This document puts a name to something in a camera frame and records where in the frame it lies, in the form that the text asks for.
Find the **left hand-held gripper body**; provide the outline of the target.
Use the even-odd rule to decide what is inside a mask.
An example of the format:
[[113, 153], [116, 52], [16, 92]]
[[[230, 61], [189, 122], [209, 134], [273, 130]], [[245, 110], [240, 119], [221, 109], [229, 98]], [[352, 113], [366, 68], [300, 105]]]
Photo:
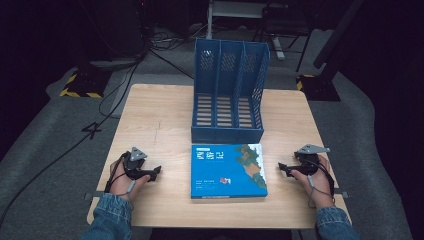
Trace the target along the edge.
[[133, 147], [130, 151], [127, 151], [124, 154], [125, 174], [130, 179], [140, 179], [143, 176], [155, 174], [151, 170], [142, 170], [146, 158], [147, 155], [137, 147]]

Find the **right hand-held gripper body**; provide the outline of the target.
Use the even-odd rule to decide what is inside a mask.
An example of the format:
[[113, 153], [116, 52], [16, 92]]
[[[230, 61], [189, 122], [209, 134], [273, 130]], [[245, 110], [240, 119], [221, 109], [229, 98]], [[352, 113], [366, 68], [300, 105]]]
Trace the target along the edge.
[[306, 144], [294, 152], [294, 157], [301, 163], [297, 170], [304, 175], [313, 175], [318, 169], [326, 172], [326, 169], [319, 163], [319, 153], [327, 153], [330, 149], [328, 147], [316, 146], [313, 144]]

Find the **blue book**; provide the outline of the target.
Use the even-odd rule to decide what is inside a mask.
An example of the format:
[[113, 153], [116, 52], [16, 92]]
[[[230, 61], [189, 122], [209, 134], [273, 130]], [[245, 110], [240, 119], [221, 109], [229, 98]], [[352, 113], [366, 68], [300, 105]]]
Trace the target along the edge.
[[193, 145], [191, 198], [266, 197], [261, 144]]

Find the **blue plastic file rack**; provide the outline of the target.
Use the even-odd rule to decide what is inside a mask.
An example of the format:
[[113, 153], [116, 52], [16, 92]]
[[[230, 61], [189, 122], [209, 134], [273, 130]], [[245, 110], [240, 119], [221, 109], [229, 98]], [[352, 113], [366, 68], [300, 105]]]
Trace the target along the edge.
[[259, 42], [197, 39], [191, 139], [194, 143], [258, 143], [261, 100], [270, 60]]

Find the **person's left hand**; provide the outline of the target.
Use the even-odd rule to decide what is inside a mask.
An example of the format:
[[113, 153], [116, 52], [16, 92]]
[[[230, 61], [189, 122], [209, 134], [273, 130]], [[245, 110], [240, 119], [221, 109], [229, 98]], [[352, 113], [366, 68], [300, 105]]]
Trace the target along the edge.
[[127, 201], [134, 201], [142, 187], [150, 179], [149, 175], [143, 176], [138, 180], [131, 180], [124, 171], [123, 163], [118, 161], [110, 165], [110, 173], [114, 180], [110, 188], [110, 193], [120, 196]]

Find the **person's right hand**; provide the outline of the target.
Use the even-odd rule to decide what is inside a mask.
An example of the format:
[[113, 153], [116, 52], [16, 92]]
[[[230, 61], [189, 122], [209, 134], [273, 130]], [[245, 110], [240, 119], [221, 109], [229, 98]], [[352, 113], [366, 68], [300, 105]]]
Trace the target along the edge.
[[308, 206], [319, 210], [325, 207], [334, 207], [335, 203], [331, 195], [331, 188], [326, 173], [319, 169], [310, 177], [292, 170], [294, 178], [299, 181], [308, 196]]

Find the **black slanted pole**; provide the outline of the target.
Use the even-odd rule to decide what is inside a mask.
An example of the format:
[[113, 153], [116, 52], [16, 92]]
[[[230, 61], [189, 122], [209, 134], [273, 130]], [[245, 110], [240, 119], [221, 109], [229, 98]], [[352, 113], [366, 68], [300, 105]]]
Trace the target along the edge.
[[330, 58], [331, 53], [335, 49], [336, 45], [340, 41], [344, 32], [349, 27], [351, 21], [354, 19], [355, 15], [361, 8], [365, 0], [353, 0], [349, 8], [347, 9], [344, 16], [341, 18], [340, 22], [336, 26], [332, 35], [329, 37], [328, 41], [325, 43], [318, 56], [313, 62], [313, 66], [317, 69], [320, 69]]

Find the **black equipment cabinet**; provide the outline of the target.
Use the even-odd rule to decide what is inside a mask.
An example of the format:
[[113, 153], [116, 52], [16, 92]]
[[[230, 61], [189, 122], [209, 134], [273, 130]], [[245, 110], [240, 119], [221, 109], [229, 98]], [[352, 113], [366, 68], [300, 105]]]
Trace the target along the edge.
[[110, 59], [142, 59], [146, 33], [141, 0], [80, 0]]

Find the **black metal chair frame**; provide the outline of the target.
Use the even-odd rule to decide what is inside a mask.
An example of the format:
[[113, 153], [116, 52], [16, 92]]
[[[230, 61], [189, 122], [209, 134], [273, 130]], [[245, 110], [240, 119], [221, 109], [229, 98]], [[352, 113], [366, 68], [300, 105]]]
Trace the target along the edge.
[[313, 31], [314, 17], [310, 16], [301, 7], [297, 0], [267, 0], [261, 10], [261, 19], [253, 36], [253, 41], [264, 36], [273, 38], [282, 36], [292, 38], [288, 45], [291, 48], [299, 37], [305, 37], [305, 43], [300, 51], [300, 58], [296, 71], [302, 64], [309, 40]]

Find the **white metal table frame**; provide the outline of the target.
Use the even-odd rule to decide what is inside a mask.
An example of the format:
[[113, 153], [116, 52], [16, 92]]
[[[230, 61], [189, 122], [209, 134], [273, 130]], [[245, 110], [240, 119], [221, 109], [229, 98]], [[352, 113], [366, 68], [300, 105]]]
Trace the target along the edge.
[[255, 3], [245, 1], [225, 1], [225, 0], [209, 0], [207, 10], [207, 34], [206, 38], [211, 39], [212, 22], [214, 17], [236, 17], [260, 19], [262, 17], [262, 9], [265, 3]]

